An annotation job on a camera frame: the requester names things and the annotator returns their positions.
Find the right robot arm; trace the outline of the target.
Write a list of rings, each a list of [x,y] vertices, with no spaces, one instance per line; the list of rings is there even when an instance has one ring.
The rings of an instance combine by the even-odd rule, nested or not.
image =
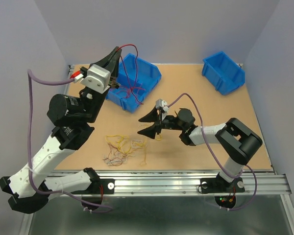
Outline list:
[[[228,154],[228,160],[222,165],[216,178],[216,187],[227,191],[243,167],[262,146],[262,139],[237,118],[214,126],[200,127],[195,125],[195,117],[191,110],[181,108],[175,116],[167,115],[162,108],[153,108],[138,122],[152,123],[150,127],[138,131],[139,135],[155,139],[163,129],[181,131],[179,138],[188,146],[220,144]]]

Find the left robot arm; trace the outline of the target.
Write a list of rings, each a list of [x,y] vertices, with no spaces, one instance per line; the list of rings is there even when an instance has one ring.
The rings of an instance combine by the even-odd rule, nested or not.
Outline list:
[[[119,87],[117,77],[121,53],[121,48],[115,47],[101,60],[72,74],[68,83],[83,85],[77,97],[56,94],[51,98],[47,115],[54,128],[46,142],[36,154],[28,150],[27,164],[17,173],[0,178],[0,188],[10,195],[8,204],[12,210],[32,214],[53,198],[61,195],[75,198],[76,193],[98,195],[96,199],[80,198],[86,211],[111,210],[102,203],[108,185],[92,168],[58,179],[51,179],[49,175],[94,131],[92,123],[96,121],[109,90]]]

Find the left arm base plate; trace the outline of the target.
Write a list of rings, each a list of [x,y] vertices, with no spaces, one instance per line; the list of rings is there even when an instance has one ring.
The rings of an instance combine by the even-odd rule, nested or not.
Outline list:
[[[72,194],[100,194],[101,189],[103,189],[103,194],[114,194],[115,190],[115,179],[101,178],[99,181],[91,183],[85,190],[76,190]]]

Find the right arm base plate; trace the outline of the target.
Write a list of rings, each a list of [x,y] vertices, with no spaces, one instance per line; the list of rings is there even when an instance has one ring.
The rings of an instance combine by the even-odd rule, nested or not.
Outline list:
[[[197,191],[201,194],[208,193],[231,193],[231,192],[245,192],[245,185],[242,178],[234,179],[231,183],[225,181],[223,178],[201,178],[197,186]]]

